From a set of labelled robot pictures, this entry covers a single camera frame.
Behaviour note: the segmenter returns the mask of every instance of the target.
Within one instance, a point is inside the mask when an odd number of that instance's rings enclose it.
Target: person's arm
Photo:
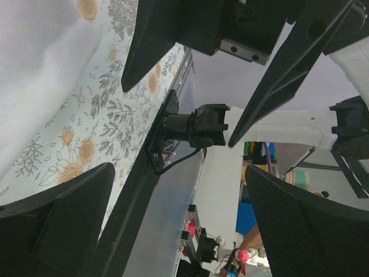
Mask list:
[[[256,248],[263,244],[263,240],[261,239],[259,226],[255,225],[250,232],[246,235],[239,249],[248,250],[249,247]]]

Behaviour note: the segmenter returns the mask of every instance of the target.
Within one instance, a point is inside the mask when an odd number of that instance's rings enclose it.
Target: floral tablecloth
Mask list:
[[[76,0],[81,16],[102,34],[100,47],[73,94],[0,182],[0,205],[111,162],[116,176],[108,218],[184,57],[183,47],[176,45],[129,93],[122,92],[137,4],[138,0]]]

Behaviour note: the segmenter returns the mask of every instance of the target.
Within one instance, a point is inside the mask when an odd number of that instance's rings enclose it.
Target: pink object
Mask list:
[[[196,226],[194,226],[194,225],[188,225],[187,226],[187,231],[190,232],[191,238],[193,238],[195,236]]]
[[[238,250],[236,253],[236,259],[239,260],[241,263],[247,262],[249,257],[250,255],[248,251],[245,250]]]

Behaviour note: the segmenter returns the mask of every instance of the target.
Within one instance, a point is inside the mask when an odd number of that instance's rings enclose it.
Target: white cloth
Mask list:
[[[0,2],[0,179],[63,104],[99,46],[77,2]]]

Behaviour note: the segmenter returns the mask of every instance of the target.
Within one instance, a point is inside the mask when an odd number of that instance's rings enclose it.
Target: white table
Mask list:
[[[138,85],[124,94],[121,75],[138,1],[78,1],[81,17],[101,33],[100,46],[60,110],[44,123],[0,182],[0,205],[111,162],[116,177],[106,222],[184,51],[182,46],[175,46]]]

